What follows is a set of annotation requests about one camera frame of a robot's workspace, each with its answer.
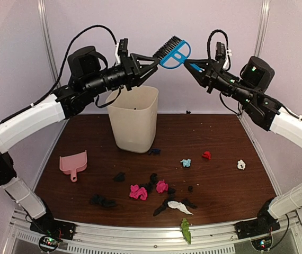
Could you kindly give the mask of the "blue hand brush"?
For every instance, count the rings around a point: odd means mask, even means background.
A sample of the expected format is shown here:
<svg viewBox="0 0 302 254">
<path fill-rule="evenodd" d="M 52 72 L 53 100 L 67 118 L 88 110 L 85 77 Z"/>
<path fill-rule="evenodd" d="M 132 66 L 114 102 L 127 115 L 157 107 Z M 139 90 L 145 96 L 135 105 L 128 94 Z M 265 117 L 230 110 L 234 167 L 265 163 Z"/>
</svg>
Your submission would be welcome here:
<svg viewBox="0 0 302 254">
<path fill-rule="evenodd" d="M 172 36 L 154 54 L 159 65 L 165 69 L 176 69 L 184 64 L 191 55 L 191 46 L 185 40 Z"/>
</svg>

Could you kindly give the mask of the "pink plastic dustpan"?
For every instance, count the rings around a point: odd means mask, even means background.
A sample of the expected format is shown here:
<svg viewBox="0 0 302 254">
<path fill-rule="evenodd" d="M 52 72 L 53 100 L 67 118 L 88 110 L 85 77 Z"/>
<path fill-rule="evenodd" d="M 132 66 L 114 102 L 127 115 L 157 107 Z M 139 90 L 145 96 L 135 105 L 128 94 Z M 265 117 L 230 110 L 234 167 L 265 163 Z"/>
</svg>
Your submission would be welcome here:
<svg viewBox="0 0 302 254">
<path fill-rule="evenodd" d="M 81 153 L 59 157 L 59 169 L 65 175 L 70 175 L 73 183 L 77 182 L 77 173 L 87 168 L 87 151 Z"/>
</svg>

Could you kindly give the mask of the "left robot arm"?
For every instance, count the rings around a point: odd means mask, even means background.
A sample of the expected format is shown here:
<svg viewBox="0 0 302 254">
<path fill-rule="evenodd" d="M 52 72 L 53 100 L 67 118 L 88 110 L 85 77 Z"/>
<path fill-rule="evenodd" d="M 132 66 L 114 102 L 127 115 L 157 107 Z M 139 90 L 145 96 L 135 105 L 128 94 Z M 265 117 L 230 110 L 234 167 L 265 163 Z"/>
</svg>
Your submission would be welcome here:
<svg viewBox="0 0 302 254">
<path fill-rule="evenodd" d="M 110 90 L 139 87 L 156 70 L 159 59 L 128 53 L 125 46 L 116 47 L 116 64 L 101 68 L 106 58 L 94 46 L 83 47 L 67 61 L 71 77 L 67 85 L 48 93 L 40 102 L 30 105 L 16 116 L 0 121 L 0 187 L 10 194 L 46 235 L 54 234 L 58 227 L 47 205 L 17 176 L 8 151 L 18 142 L 54 123 L 67 120 Z"/>
</svg>

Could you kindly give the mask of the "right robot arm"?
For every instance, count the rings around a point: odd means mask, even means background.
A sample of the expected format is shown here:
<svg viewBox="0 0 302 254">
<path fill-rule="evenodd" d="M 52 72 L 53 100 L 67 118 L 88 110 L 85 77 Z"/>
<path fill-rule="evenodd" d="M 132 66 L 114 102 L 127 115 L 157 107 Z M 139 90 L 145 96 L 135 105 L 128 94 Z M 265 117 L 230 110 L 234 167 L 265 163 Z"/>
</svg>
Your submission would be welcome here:
<svg viewBox="0 0 302 254">
<path fill-rule="evenodd" d="M 226 71 L 223 65 L 221 59 L 188 59 L 184 62 L 185 68 L 207 93 L 216 89 L 233 98 L 257 126 L 302 148 L 302 116 L 265 94 L 274 70 L 256 56 L 250 57 L 240 77 Z M 273 226 L 273 221 L 299 208 L 302 208 L 302 183 L 263 205 L 253 222 L 253 229 L 263 234 Z"/>
</svg>

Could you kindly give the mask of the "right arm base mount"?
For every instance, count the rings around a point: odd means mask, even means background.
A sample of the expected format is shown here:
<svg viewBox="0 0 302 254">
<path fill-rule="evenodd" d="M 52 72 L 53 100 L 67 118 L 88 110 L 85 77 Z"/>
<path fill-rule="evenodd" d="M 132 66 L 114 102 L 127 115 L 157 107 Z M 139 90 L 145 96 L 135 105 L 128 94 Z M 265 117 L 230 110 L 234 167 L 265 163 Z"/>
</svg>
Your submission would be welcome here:
<svg viewBox="0 0 302 254">
<path fill-rule="evenodd" d="M 257 213 L 257 217 L 248 221 L 240 221 L 235 224 L 235 230 L 239 239 L 251 238 L 262 234 L 268 234 L 279 230 L 280 224 L 274 219 L 268 209 L 273 198 L 267 200 Z"/>
</svg>

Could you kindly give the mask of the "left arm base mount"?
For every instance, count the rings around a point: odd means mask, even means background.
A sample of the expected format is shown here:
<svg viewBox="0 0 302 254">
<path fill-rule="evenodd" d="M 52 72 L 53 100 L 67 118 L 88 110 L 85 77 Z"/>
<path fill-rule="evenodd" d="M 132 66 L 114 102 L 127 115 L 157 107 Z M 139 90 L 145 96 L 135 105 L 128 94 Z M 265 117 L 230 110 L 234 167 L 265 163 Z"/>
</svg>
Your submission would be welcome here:
<svg viewBox="0 0 302 254">
<path fill-rule="evenodd" d="M 47 203 L 42 202 L 46 208 L 46 214 L 38 219 L 32 219 L 30 230 L 58 239 L 73 240 L 76 225 L 56 220 Z"/>
</svg>

